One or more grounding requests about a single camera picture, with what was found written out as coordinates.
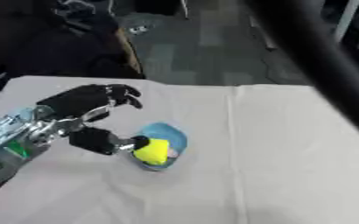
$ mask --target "black cable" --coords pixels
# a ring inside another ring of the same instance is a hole
[[[256,42],[258,42],[258,44],[261,44],[260,41],[259,41],[259,38],[257,37],[256,33],[253,32],[254,30],[256,29],[253,29],[251,26],[250,26],[250,36],[252,37],[253,40],[255,40]],[[268,64],[268,62],[265,61],[265,53],[264,51],[260,51],[259,55],[258,55],[258,58],[260,59],[261,63],[264,64],[264,68],[265,68],[265,71],[264,71],[264,77],[266,80],[272,82],[273,84],[276,84],[276,85],[282,85],[281,83],[279,83],[278,81],[272,79],[272,77],[270,77],[270,71],[271,71],[271,67],[270,65]]]

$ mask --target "gray carpet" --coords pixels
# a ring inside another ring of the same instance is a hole
[[[240,0],[189,0],[190,19],[131,13],[120,17],[150,80],[178,85],[306,85],[301,72],[278,51],[269,52]]]

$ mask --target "yellow sponge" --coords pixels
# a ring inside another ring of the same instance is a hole
[[[149,165],[163,165],[167,161],[169,142],[164,139],[150,138],[150,143],[134,150],[133,155]]]

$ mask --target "white tablecloth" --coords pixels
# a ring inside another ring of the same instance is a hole
[[[359,132],[310,87],[24,77],[0,95],[0,116],[114,82],[138,88],[144,108],[96,126],[130,137],[170,123],[188,135],[185,154],[156,173],[59,140],[0,189],[0,224],[359,224]]]

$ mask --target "robotic hand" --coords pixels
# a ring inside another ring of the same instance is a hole
[[[146,137],[119,139],[108,130],[87,126],[108,116],[111,107],[142,108],[140,95],[126,85],[87,85],[39,101],[36,108],[6,115],[0,119],[0,183],[46,151],[56,137],[69,137],[70,144],[105,155],[148,144]]]

